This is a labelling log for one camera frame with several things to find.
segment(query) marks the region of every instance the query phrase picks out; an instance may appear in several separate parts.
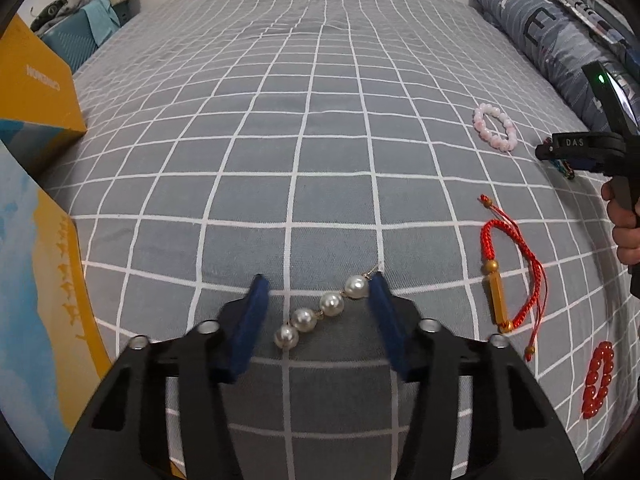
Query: light blue cloth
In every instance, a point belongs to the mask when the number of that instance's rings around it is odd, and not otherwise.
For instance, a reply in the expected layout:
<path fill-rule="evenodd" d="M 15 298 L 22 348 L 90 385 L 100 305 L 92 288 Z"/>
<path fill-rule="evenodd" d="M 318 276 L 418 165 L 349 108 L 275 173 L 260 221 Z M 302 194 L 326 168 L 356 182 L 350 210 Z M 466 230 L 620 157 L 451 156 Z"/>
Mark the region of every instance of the light blue cloth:
<path fill-rule="evenodd" d="M 101 46 L 120 28 L 120 20 L 109 0 L 92 0 L 82 10 L 89 19 L 91 34 L 97 46 Z"/>

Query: device screen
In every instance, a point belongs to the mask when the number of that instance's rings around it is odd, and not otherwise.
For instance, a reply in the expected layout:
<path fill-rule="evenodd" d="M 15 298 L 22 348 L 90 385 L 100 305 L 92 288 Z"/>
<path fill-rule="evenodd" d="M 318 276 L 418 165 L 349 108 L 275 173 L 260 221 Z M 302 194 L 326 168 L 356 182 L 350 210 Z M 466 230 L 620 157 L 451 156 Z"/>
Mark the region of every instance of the device screen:
<path fill-rule="evenodd" d="M 622 109 L 625 111 L 625 114 L 629 116 L 629 119 L 631 119 L 633 124 L 638 126 L 636 117 L 634 116 L 634 113 L 631 110 L 631 103 L 629 102 L 629 99 L 626 97 L 625 91 L 620 87 L 618 82 L 611 77 L 611 74 L 609 72 L 606 72 L 606 74 L 607 74 L 607 77 L 609 78 L 611 86 L 613 86 L 613 89 L 616 91 L 616 95 L 618 96 L 618 101 L 620 101 L 620 105 L 622 106 Z"/>

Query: bed sheet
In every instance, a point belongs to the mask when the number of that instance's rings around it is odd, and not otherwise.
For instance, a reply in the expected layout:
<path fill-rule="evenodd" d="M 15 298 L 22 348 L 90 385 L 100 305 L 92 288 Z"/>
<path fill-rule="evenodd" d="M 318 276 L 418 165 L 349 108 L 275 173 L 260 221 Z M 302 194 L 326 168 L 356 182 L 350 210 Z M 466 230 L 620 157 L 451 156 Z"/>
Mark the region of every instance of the bed sheet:
<path fill-rule="evenodd" d="M 617 263 L 601 181 L 534 157 L 584 125 L 507 37 L 452 0 L 174 0 L 133 19 L 76 74 L 86 137 L 43 185 L 78 226 L 87 287 L 115 357 L 214 317 L 256 272 L 270 309 L 248 373 L 224 391 L 247 480 L 388 479 L 415 389 L 388 368 L 364 302 L 291 352 L 274 330 L 379 262 L 395 292 L 453 332 L 495 332 L 482 286 L 481 193 L 520 222 L 545 264 L 547 315 L 532 373 L 587 467 L 635 403 L 638 301 Z M 490 102 L 519 144 L 471 127 Z M 496 234 L 510 313 L 526 265 Z M 531 320 L 511 335 L 521 351 Z M 594 346 L 615 378 L 580 419 Z M 182 461 L 175 391 L 172 453 Z M 463 381 L 453 471 L 466 468 Z"/>

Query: red beaded bracelet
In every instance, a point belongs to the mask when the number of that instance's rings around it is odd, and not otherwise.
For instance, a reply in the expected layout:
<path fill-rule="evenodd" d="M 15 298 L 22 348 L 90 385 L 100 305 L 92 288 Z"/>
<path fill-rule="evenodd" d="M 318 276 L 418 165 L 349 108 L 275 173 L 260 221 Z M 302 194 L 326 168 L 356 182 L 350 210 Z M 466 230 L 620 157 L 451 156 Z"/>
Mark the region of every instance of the red beaded bracelet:
<path fill-rule="evenodd" d="M 585 419 L 596 416 L 604 399 L 609 393 L 611 384 L 611 372 L 613 371 L 613 345 L 609 341 L 603 341 L 593 351 L 593 357 L 589 363 L 589 371 L 584 380 L 584 393 L 582 394 L 582 417 Z M 595 384 L 598 382 L 598 370 L 604 363 L 600 389 L 596 393 Z"/>

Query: red string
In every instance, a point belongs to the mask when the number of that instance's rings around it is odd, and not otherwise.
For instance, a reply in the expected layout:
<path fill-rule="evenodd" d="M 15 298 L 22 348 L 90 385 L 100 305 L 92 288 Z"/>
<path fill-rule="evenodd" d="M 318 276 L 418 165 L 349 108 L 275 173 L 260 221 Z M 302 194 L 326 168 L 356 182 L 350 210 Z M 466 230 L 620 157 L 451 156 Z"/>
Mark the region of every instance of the red string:
<path fill-rule="evenodd" d="M 494 218 L 489 220 L 486 224 L 482 226 L 480 231 L 480 245 L 482 249 L 482 257 L 485 260 L 495 260 L 495 250 L 494 244 L 491 240 L 491 229 L 497 228 L 500 229 L 503 233 L 505 233 L 509 238 L 511 238 L 518 248 L 522 255 L 529 262 L 529 268 L 531 270 L 533 276 L 533 291 L 530 297 L 527 299 L 525 304 L 516 314 L 516 317 L 513 318 L 513 327 L 517 328 L 524 323 L 527 314 L 532 309 L 534 305 L 536 305 L 536 317 L 535 322 L 533 324 L 533 329 L 531 330 L 531 337 L 529 339 L 529 346 L 533 347 L 536 336 L 538 335 L 538 331 L 540 330 L 540 324 L 542 323 L 542 317 L 545 315 L 546 309 L 546 299 L 548 286 L 546 281 L 546 272 L 545 268 L 542 266 L 542 263 L 536 258 L 536 255 L 529 249 L 526 241 L 524 240 L 522 233 L 520 232 L 520 228 L 514 222 L 507 213 L 502 211 L 500 208 L 496 207 L 492 200 L 489 199 L 486 195 L 480 196 L 480 202 L 487 208 L 490 209 L 493 213 L 503 218 L 505 221 Z M 545 283 L 545 291 L 544 295 L 541 294 L 542 282 Z M 526 352 L 525 358 L 527 361 L 530 361 L 532 357 L 532 353 Z"/>

